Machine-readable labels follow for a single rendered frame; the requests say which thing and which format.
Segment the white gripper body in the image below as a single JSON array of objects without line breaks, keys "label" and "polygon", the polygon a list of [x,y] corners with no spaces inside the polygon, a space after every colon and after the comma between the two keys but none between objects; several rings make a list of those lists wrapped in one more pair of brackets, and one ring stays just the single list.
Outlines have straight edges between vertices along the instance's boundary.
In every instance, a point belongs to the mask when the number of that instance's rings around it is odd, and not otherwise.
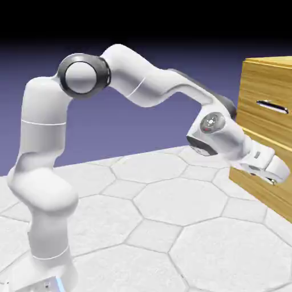
[{"label": "white gripper body", "polygon": [[231,162],[231,166],[246,173],[273,179],[277,183],[283,183],[290,175],[289,167],[276,155],[263,159],[260,156],[244,158]]}]

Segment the wooden drawer front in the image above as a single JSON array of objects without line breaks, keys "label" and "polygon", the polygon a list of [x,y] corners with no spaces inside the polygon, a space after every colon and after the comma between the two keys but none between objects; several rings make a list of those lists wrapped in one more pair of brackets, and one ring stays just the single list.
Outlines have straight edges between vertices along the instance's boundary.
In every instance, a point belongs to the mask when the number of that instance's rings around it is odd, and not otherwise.
[{"label": "wooden drawer front", "polygon": [[[289,113],[259,106],[270,100]],[[292,56],[247,58],[243,61],[237,123],[286,146],[292,144]]]},{"label": "wooden drawer front", "polygon": [[292,223],[292,144],[284,145],[274,138],[268,138],[243,127],[244,132],[257,142],[274,148],[275,154],[290,168],[291,174],[281,184],[269,184],[258,176],[230,168],[229,178],[270,209]]}]

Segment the light wooden cabinet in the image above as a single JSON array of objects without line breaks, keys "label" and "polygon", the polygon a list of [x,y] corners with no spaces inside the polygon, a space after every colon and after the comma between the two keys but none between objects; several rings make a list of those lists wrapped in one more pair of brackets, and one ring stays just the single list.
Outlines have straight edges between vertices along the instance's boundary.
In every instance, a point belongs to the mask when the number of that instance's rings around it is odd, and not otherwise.
[{"label": "light wooden cabinet", "polygon": [[274,148],[291,174],[275,185],[235,168],[229,178],[292,223],[292,56],[243,61],[236,122],[252,139]]}]

